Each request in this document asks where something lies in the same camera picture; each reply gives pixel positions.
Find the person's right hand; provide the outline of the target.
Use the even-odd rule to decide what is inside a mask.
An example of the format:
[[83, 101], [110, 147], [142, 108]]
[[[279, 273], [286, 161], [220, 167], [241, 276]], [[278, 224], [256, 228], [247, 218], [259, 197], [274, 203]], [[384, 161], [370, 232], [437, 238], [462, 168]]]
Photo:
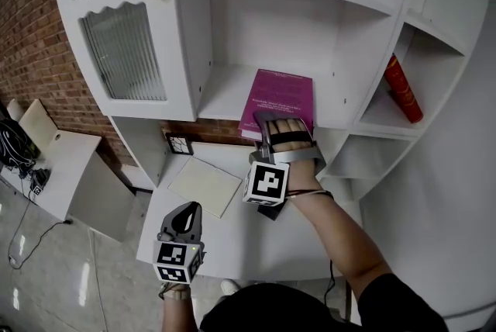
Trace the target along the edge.
[[[295, 119], [278, 119], [275, 121], [270, 121], [267, 125], [271, 136], [279, 133], [306, 131], [305, 125], [301, 121]], [[286, 141], [284, 143], [272, 144], [274, 152], [292, 151], [309, 148], [311, 146], [312, 143], [308, 141]]]

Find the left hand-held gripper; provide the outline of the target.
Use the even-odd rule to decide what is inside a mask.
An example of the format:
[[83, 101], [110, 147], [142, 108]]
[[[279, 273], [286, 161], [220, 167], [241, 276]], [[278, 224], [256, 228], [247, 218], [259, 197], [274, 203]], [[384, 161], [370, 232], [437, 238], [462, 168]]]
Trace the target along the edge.
[[152, 265], [162, 282], [190, 285], [204, 261], [202, 206], [187, 202], [168, 213], [153, 243]]

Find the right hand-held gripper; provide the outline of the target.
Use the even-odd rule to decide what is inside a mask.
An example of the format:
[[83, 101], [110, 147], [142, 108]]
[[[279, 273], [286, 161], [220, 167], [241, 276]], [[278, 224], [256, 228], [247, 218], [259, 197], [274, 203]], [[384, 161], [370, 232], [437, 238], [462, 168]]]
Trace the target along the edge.
[[[325, 166], [326, 160], [304, 120], [285, 112], [257, 111], [254, 114], [262, 137], [256, 150], [250, 154], [250, 170], [244, 183], [243, 201], [258, 206], [278, 206], [286, 199], [290, 163], [313, 161], [315, 173]], [[292, 120], [297, 131], [270, 131], [270, 124]]]

